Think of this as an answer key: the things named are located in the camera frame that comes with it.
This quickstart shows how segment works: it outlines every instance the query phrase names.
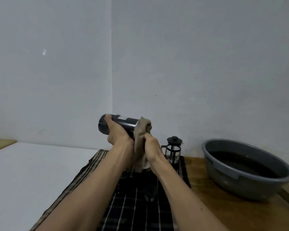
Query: left hand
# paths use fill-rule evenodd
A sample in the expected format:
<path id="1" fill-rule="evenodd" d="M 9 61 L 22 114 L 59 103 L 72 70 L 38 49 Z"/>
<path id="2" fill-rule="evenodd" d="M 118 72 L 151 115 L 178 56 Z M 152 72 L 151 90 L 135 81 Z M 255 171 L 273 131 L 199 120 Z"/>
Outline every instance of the left hand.
<path id="1" fill-rule="evenodd" d="M 132 141 L 125 129 L 112 120 L 112 116 L 107 114 L 104 118 L 109 128 L 108 142 L 114 145 L 118 140 Z"/>

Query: white countertop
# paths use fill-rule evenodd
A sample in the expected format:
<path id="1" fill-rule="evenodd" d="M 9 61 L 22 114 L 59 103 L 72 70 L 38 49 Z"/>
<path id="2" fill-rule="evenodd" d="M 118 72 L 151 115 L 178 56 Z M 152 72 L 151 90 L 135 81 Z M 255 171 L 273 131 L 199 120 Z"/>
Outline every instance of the white countertop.
<path id="1" fill-rule="evenodd" d="M 29 230 L 97 150 L 15 143 L 0 150 L 0 231 Z"/>

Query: french press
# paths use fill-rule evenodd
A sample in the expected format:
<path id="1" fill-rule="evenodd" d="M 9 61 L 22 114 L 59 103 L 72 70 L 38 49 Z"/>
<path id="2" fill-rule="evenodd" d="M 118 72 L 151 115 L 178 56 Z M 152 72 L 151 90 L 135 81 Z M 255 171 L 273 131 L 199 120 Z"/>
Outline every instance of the french press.
<path id="1" fill-rule="evenodd" d="M 176 168 L 178 166 L 180 155 L 181 155 L 181 143 L 182 140 L 177 136 L 172 136 L 167 139 L 168 145 L 162 145 L 165 150 L 165 158 L 169 161 L 172 167 Z"/>

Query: black plaid towel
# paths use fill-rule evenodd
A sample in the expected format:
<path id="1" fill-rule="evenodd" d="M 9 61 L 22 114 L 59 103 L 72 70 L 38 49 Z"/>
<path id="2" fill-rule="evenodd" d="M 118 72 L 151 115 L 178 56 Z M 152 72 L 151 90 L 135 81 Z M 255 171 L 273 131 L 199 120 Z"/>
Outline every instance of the black plaid towel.
<path id="1" fill-rule="evenodd" d="M 107 150 L 99 150 L 84 166 L 73 181 L 65 188 L 56 201 L 47 209 L 42 217 L 30 229 L 34 231 L 58 206 L 58 204 L 80 185 L 98 166 L 107 154 Z M 181 178 L 190 187 L 183 156 L 180 157 L 177 170 Z M 130 172 L 129 177 L 135 178 L 137 173 Z M 97 230 L 176 230 L 177 226 L 172 218 L 171 209 L 166 194 L 158 180 L 156 180 L 158 194 L 154 202 L 147 203 L 143 191 L 139 187 L 131 187 L 124 196 L 114 193 L 104 213 Z"/>

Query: dish towel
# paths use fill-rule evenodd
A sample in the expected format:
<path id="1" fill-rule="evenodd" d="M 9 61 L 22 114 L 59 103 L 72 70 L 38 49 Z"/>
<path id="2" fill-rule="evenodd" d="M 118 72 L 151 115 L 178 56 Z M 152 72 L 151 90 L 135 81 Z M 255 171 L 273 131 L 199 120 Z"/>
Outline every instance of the dish towel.
<path id="1" fill-rule="evenodd" d="M 151 121 L 141 117 L 134 129 L 134 154 L 132 161 L 135 164 L 135 172 L 141 172 L 147 165 L 147 158 L 145 156 L 145 133 L 150 133 L 152 129 Z"/>
<path id="2" fill-rule="evenodd" d="M 90 176 L 96 169 L 101 160 L 107 155 L 107 150 L 99 150 L 76 175 L 73 181 L 63 190 L 56 201 L 42 214 L 41 218 L 35 223 L 30 231 L 35 231 L 49 214 Z M 180 156 L 179 167 L 177 170 L 180 177 L 190 187 L 185 167 L 184 157 Z M 129 171 L 131 180 L 136 180 L 139 173 Z M 170 204 L 166 197 L 161 183 L 156 181 L 158 194 L 155 201 L 148 204 L 145 201 L 144 193 L 139 187 L 132 187 L 125 195 L 119 196 L 114 192 L 108 207 L 97 230 L 101 231 L 174 231 L 176 224 L 172 218 Z"/>

